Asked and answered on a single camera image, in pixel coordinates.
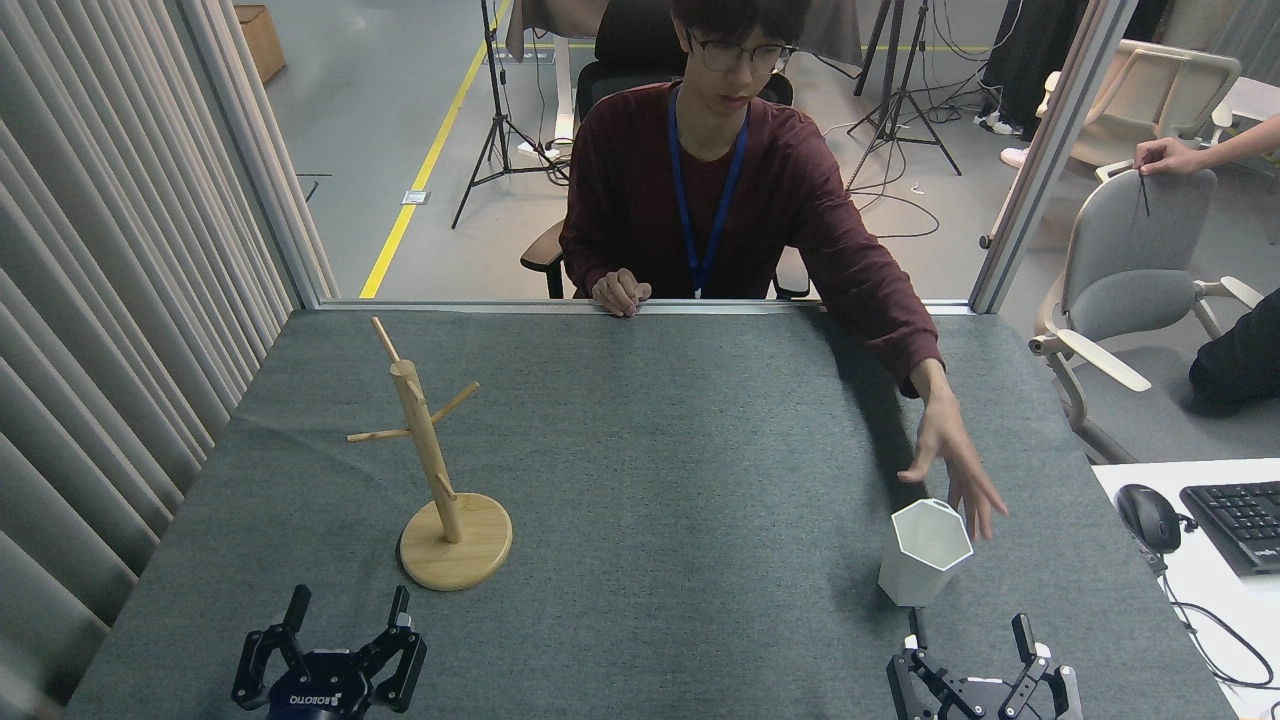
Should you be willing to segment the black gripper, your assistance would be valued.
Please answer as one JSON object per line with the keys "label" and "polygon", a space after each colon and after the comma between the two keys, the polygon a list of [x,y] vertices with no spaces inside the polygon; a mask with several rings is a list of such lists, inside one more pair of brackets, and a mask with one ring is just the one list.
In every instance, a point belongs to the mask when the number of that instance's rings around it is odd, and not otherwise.
{"label": "black gripper", "polygon": [[[984,678],[952,676],[927,655],[924,607],[908,610],[909,637],[904,648],[887,662],[887,680],[897,719],[1051,719],[1047,708],[1037,708],[1030,697],[1038,688],[1050,688],[1056,719],[1083,719],[1078,671],[1053,661],[1041,648],[1024,612],[1011,619],[1015,646],[1024,667],[1012,683]],[[920,700],[911,678],[923,683],[938,708]]]}
{"label": "black gripper", "polygon": [[[269,702],[269,719],[362,719],[374,705],[403,714],[426,657],[425,641],[407,614],[407,587],[396,587],[387,629],[358,651],[301,651],[297,633],[311,596],[307,585],[296,585],[283,620],[246,635],[232,700],[247,711]],[[265,671],[276,651],[287,670],[268,691]],[[396,670],[375,685],[375,675],[394,657]]]}

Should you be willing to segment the person's left hand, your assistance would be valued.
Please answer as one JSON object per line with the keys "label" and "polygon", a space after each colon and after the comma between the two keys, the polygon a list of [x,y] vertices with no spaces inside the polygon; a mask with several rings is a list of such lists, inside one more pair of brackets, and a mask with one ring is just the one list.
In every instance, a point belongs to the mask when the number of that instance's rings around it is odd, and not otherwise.
{"label": "person's left hand", "polygon": [[916,428],[911,464],[896,473],[902,483],[922,483],[936,461],[942,461],[948,477],[947,503],[965,518],[974,541],[995,538],[995,516],[1009,509],[986,470],[961,415],[955,393],[947,387],[922,395],[924,411]]}

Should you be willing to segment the person's right hand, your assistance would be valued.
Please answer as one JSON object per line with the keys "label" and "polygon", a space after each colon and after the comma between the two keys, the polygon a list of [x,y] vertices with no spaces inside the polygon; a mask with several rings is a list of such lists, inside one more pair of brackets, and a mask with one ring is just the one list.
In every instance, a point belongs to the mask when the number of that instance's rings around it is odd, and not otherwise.
{"label": "person's right hand", "polygon": [[590,296],[612,316],[631,318],[652,297],[652,284],[639,281],[631,270],[622,268],[598,279]]}

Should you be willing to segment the person's hand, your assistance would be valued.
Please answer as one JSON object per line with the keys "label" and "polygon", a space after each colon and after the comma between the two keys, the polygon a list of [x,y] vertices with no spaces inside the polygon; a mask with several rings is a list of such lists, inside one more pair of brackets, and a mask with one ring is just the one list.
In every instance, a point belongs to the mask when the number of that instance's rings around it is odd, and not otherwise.
{"label": "person's hand", "polygon": [[1135,147],[1133,169],[1143,176],[1188,176],[1204,169],[1207,156],[1204,150],[1193,149],[1179,138],[1157,138]]}

